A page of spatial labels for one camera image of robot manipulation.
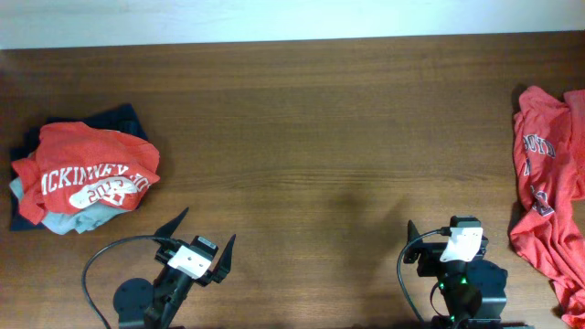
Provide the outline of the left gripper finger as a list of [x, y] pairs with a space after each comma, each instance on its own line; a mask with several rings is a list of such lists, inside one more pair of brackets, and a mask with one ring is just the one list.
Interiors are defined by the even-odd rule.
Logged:
[[234, 234], [229, 239], [226, 248], [224, 248], [223, 253], [221, 254], [216, 267], [212, 271], [212, 281], [223, 281], [227, 278], [231, 271], [231, 264], [232, 264], [232, 254], [233, 254], [233, 247], [235, 244], [237, 235]]
[[158, 238], [171, 238], [175, 233], [176, 229], [181, 224], [182, 220], [185, 218], [186, 214], [188, 213], [189, 208], [186, 207], [177, 217], [171, 219], [163, 226], [158, 228], [154, 235]]

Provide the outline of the red soccer t-shirt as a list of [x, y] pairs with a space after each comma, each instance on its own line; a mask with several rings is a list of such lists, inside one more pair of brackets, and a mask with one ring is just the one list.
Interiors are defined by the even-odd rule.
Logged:
[[558, 100], [539, 87], [519, 97], [513, 159], [524, 216], [509, 233], [516, 253], [551, 280], [572, 328], [584, 325], [584, 237], [573, 202], [584, 198], [584, 92]]

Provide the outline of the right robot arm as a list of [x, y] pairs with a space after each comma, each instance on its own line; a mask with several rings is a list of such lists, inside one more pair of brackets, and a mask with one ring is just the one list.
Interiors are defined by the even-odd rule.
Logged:
[[[453, 216], [446, 227], [420, 233], [407, 225], [407, 243], [396, 266], [404, 297], [421, 325], [443, 329], [533, 329], [529, 324], [507, 323], [501, 314], [507, 304], [508, 271], [484, 258], [489, 239], [478, 218]], [[439, 292], [447, 313], [436, 312], [425, 321], [402, 278], [402, 266], [416, 263], [417, 275], [435, 278], [430, 298]]]

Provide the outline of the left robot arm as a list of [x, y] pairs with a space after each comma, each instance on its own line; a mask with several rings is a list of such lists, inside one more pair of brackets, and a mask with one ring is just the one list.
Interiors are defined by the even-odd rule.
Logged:
[[186, 214], [183, 210], [154, 233], [159, 244], [154, 259], [163, 265], [158, 276], [153, 281], [130, 279], [115, 292], [112, 304], [121, 328], [170, 328], [193, 286], [220, 283], [230, 273], [236, 238], [223, 250], [202, 236], [190, 242], [174, 239]]

